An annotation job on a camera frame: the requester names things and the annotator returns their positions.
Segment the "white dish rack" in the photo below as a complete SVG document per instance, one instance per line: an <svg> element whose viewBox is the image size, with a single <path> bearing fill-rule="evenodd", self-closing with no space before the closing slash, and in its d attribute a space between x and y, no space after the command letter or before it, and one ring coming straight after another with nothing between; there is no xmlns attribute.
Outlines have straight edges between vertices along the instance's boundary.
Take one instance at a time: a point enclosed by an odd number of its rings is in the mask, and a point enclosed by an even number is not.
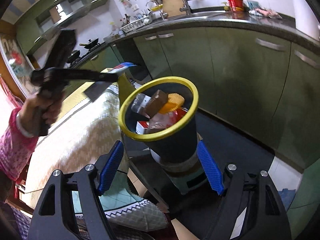
<svg viewBox="0 0 320 240"><path fill-rule="evenodd" d="M149 19L148 24L150 24L152 22L151 15L149 15L149 16L143 17L143 18L141 18L139 20L135 20L135 21L133 21L133 22L121 27L120 30L123 30L125 33L132 32L132 31L134 31L134 30L136 30L136 29L138 29L138 28L140 28L142 26L147 25L147 24L144 23L144 21L146 19Z"/></svg>

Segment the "electrical outlet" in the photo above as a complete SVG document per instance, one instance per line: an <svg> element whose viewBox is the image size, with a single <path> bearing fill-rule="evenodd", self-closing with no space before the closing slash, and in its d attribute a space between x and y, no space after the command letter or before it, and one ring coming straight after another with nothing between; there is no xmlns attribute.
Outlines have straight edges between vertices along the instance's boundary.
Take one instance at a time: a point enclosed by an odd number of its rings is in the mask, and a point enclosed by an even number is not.
<svg viewBox="0 0 320 240"><path fill-rule="evenodd" d="M139 10L139 6L138 4L135 4L132 6L133 11Z"/></svg>

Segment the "pink sleeve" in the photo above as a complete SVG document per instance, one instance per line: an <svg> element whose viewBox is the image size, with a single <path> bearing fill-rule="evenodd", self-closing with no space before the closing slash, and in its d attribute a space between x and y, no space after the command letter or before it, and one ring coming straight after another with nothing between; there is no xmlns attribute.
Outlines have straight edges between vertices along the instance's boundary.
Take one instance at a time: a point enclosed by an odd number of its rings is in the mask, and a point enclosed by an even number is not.
<svg viewBox="0 0 320 240"><path fill-rule="evenodd" d="M9 126L0 139L0 170L16 181L36 148L38 137L27 138L17 129L20 108L12 111Z"/></svg>

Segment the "human hand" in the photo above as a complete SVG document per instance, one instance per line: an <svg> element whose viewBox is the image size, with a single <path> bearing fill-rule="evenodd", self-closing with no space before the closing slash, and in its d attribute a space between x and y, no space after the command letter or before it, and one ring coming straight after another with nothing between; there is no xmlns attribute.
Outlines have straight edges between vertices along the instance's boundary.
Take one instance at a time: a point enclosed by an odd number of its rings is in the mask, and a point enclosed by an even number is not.
<svg viewBox="0 0 320 240"><path fill-rule="evenodd" d="M42 115L42 117L46 120L46 123L50 125L55 123L61 111L63 98L64 93L62 93L60 98L55 102L53 102L52 99L44 98L39 94L34 94L28 97L19 112L20 123L22 127L27 132L32 133L34 125L34 110L38 106L41 109L48 108L47 111Z"/></svg>

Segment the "red container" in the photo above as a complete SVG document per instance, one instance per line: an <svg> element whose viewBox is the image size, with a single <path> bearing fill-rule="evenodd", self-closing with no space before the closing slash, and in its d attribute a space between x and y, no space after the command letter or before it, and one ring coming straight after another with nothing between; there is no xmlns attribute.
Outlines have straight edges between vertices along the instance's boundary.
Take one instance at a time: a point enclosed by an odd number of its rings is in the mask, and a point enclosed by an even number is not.
<svg viewBox="0 0 320 240"><path fill-rule="evenodd" d="M243 12L243 0L228 0L231 11L233 12Z"/></svg>

